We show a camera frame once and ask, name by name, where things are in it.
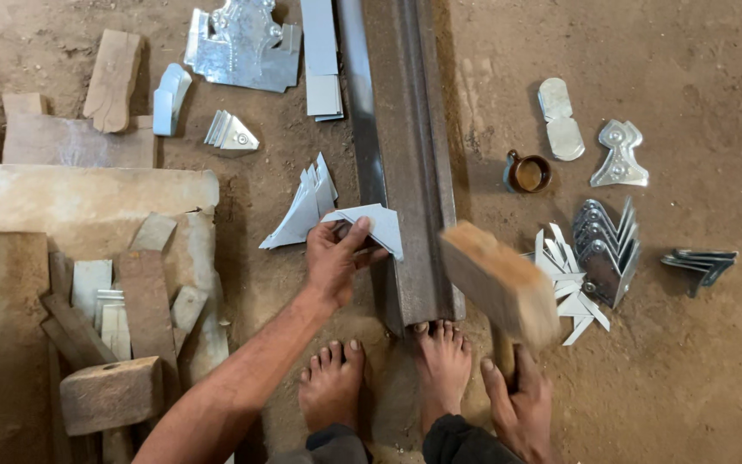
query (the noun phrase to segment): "bare foot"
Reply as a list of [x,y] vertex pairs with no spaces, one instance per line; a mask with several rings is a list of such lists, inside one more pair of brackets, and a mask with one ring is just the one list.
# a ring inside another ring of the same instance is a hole
[[430,335],[427,322],[414,326],[424,436],[438,418],[460,414],[462,394],[471,376],[471,343],[449,321],[432,324],[434,333]]
[[311,357],[311,368],[303,369],[299,383],[299,408],[308,431],[314,433],[339,423],[357,429],[357,398],[363,381],[365,352],[357,340],[345,347],[334,340]]

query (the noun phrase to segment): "metal rail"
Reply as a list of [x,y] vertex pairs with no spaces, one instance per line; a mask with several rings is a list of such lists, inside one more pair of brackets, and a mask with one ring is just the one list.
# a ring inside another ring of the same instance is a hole
[[438,248],[438,232],[457,219],[430,0],[337,6],[360,200],[398,212],[405,255],[372,269],[377,309],[400,335],[418,322],[458,321],[465,301]]

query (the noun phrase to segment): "dirt floor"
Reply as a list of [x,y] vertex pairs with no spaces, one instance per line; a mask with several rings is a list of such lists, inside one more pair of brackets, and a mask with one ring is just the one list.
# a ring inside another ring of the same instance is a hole
[[[295,0],[279,3],[280,19],[301,21]],[[161,72],[181,62],[191,9],[221,4],[0,0],[0,147],[3,92],[42,92],[53,114],[81,117],[106,27],[147,38],[132,114],[149,114]],[[553,439],[566,462],[742,461],[742,3],[435,0],[435,19],[459,217],[530,250],[543,225],[567,226],[584,199],[619,212],[625,195],[634,196],[645,250],[632,290],[607,310],[611,333],[593,326],[573,347],[540,356],[555,383]],[[586,153],[554,163],[546,192],[510,195],[500,183],[505,153],[550,155],[536,91],[551,76],[568,83]],[[178,136],[162,143],[161,166],[219,176],[216,265],[235,349],[301,285],[303,246],[257,248],[282,219],[300,171],[322,151],[339,206],[359,203],[350,122],[305,116],[304,79],[283,95],[195,82]],[[217,109],[239,116],[262,142],[260,151],[228,159],[204,145]],[[607,153],[597,134],[610,118],[643,132],[636,156],[651,174],[648,187],[589,188]],[[690,300],[681,274],[659,263],[673,247],[740,256],[714,288]],[[563,337],[569,325],[563,321]],[[477,359],[487,354],[482,314],[469,306],[461,326]],[[368,351],[364,435],[372,453],[382,462],[420,461],[414,367],[407,344],[374,317],[366,275],[355,301],[301,359],[330,339],[352,337]],[[238,461],[302,444],[297,374],[273,395]],[[487,397],[476,369],[471,378],[464,414],[485,425]]]

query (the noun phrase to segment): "toe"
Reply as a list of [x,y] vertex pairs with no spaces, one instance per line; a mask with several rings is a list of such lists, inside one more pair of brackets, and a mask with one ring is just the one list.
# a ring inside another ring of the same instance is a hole
[[356,364],[362,367],[365,364],[365,350],[363,350],[363,344],[359,343],[359,340],[351,340],[345,347],[345,359],[348,360],[350,365]]
[[320,364],[322,369],[327,369],[331,365],[331,350],[327,347],[320,348]]
[[457,349],[461,349],[462,348],[462,341],[463,341],[462,331],[459,330],[458,328],[454,327],[454,330],[453,330],[453,342],[454,342],[454,346],[456,346]]
[[434,322],[434,340],[442,341],[445,337],[445,321],[438,320]]
[[508,426],[517,422],[514,408],[509,400],[509,389],[505,385],[505,377],[500,368],[494,365],[488,357],[483,357],[480,362],[480,373],[482,381],[486,384],[486,394],[491,400],[491,415],[500,425]]
[[331,346],[331,365],[337,369],[342,366],[342,343],[334,340],[330,344]]
[[450,342],[454,337],[454,326],[451,325],[451,321],[444,321],[443,329],[443,340]]

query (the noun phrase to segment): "person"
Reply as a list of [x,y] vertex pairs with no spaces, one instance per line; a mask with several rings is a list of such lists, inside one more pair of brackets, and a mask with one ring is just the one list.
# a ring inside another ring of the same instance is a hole
[[[335,222],[311,230],[303,289],[170,408],[134,462],[221,463],[231,456],[314,334],[348,304],[356,271],[386,258],[384,249],[364,249],[369,224],[362,217],[347,233]],[[417,324],[411,334],[417,346],[426,463],[558,462],[550,443],[551,382],[528,350],[515,346],[518,391],[513,394],[488,358],[480,364],[495,438],[460,415],[471,373],[471,343],[448,321]],[[364,366],[365,351],[356,339],[345,345],[331,342],[311,357],[298,394],[311,435],[304,450],[275,456],[271,462],[370,462],[356,435]]]

